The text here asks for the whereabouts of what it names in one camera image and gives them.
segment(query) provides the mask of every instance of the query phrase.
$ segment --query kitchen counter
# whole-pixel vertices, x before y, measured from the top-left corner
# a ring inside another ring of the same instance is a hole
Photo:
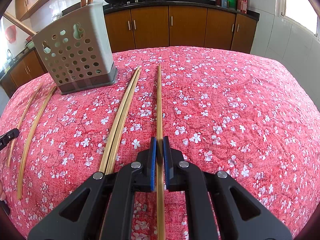
[[[212,9],[221,10],[229,13],[241,14],[249,18],[252,18],[256,21],[259,21],[259,18],[260,18],[260,14],[257,12],[248,10],[247,14],[244,14],[235,10],[216,6],[215,1],[212,1],[212,0],[152,0],[152,1],[126,0],[126,3],[129,3],[129,4],[124,4],[124,5],[115,6],[115,7],[112,7],[111,4],[104,5],[103,12],[104,14],[108,14],[108,13],[118,12],[118,11],[127,10],[127,9],[150,7],[150,6],[187,5],[187,6],[212,8]],[[62,15],[64,16],[67,13],[72,12],[78,8],[80,8],[80,3],[76,3],[70,6],[69,8],[63,10]]]

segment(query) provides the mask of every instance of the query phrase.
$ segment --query red object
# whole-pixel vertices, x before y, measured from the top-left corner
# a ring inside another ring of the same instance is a hole
[[[20,87],[0,118],[16,127],[43,82],[16,139],[0,152],[10,219],[26,236],[52,208],[99,169],[107,136],[134,69],[142,68],[118,150],[115,171],[136,159],[156,135],[157,65],[162,66],[163,134],[203,171],[224,170],[265,205],[293,236],[320,201],[320,113],[279,62],[220,49],[168,47],[113,54],[116,84],[62,96],[56,91],[28,152],[22,199],[21,153],[35,115],[54,82],[47,73]],[[166,239],[188,239],[185,197],[165,191]],[[156,240],[156,194],[137,193],[132,239]]]
[[[16,41],[17,30],[15,25],[9,26],[4,32],[5,38],[10,44]]]

